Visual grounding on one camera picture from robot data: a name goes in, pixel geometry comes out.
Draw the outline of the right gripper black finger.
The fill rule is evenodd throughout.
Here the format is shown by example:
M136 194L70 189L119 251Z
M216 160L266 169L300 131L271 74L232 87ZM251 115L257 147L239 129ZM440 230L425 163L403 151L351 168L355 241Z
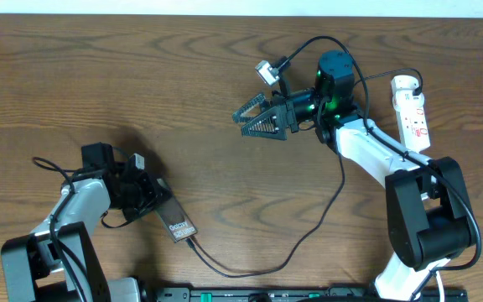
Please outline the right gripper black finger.
M258 107L260 112L266 111L270 107L270 102L263 93L258 93L239 109L232 113L232 120L235 123L250 122L254 116L248 116L248 113Z
M255 117L251 117L241 127L241 135L246 137L286 140L287 109L284 105L273 106Z

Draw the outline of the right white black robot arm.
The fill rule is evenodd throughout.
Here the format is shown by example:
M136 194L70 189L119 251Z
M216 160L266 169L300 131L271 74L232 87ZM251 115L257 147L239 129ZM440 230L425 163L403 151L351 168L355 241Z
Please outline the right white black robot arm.
M277 140L296 133L302 122L312 122L321 143L374 178L385 190L393 249L374 290L380 299L420 300L428 281L452 269L454 258L468 247L481 249L480 228L459 164L423 154L429 139L421 80L408 75L392 79L400 132L394 139L355 103L354 88L366 80L349 53L322 54L314 85L301 91L291 91L284 78L289 64L286 57L261 61L257 74L273 92L253 97L233 113L233 120L244 136Z

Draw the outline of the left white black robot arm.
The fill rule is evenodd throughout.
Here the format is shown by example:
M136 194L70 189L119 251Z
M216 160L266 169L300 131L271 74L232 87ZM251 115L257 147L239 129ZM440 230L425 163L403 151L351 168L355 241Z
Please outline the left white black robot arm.
M69 171L35 157L34 163L62 174L60 199L29 234L1 248L11 301L154 301L137 277L107 280L91 242L110 210L130 224L156 210L172 193L149 174L140 154L117 161L108 143L81 149L82 168Z

